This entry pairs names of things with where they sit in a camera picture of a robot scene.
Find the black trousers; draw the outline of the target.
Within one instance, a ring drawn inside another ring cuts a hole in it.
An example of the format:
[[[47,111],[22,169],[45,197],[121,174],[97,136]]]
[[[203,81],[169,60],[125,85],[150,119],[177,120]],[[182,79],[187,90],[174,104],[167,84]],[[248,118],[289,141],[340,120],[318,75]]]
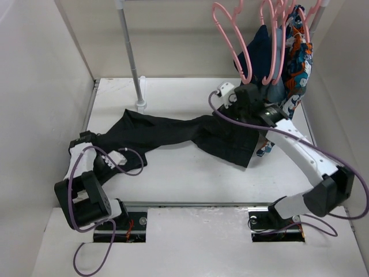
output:
[[[125,110],[122,118],[105,134],[98,134],[93,145],[104,152],[130,148],[123,169],[130,171],[147,165],[145,154],[161,146],[192,141],[199,149],[217,158],[247,167],[259,139],[257,130],[229,123],[216,115],[179,120],[143,115]]]

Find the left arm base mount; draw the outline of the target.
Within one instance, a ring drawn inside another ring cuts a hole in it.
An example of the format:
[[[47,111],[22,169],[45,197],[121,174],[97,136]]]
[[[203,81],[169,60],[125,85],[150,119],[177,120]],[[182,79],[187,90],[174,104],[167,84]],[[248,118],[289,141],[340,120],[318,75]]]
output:
[[[129,217],[120,215],[115,218],[116,231],[114,242],[144,243],[146,241],[146,227],[148,222],[147,209],[133,209],[128,212]],[[113,234],[111,222],[105,222],[93,232],[93,242],[110,242]]]

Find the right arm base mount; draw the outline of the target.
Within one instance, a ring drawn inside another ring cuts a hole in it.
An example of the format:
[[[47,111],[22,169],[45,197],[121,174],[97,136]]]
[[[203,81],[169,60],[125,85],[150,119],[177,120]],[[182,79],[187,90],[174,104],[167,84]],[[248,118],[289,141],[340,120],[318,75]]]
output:
[[[300,216],[274,220],[263,210],[251,210],[248,215],[253,242],[305,242]]]

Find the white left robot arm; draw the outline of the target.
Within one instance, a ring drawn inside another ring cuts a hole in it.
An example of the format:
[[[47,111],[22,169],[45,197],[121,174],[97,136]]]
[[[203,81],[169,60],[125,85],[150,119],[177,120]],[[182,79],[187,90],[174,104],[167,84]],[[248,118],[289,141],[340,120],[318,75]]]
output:
[[[75,229],[109,219],[122,229],[129,222],[129,214],[120,199],[110,199],[102,188],[118,171],[114,164],[123,166],[127,159],[117,151],[108,155],[86,147],[93,145],[97,135],[80,133],[70,142],[70,165],[64,179],[54,185],[54,191],[68,225]]]

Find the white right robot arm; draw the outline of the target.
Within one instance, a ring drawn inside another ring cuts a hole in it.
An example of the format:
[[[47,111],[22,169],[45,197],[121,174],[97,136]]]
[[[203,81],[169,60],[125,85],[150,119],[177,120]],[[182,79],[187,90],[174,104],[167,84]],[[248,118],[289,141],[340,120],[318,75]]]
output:
[[[270,205],[266,220],[271,226],[280,227],[288,218],[306,213],[324,217],[350,197],[353,170],[316,149],[279,106],[264,105],[256,85],[224,83],[219,90],[224,108],[236,112],[233,122],[259,130],[298,166],[312,186]]]

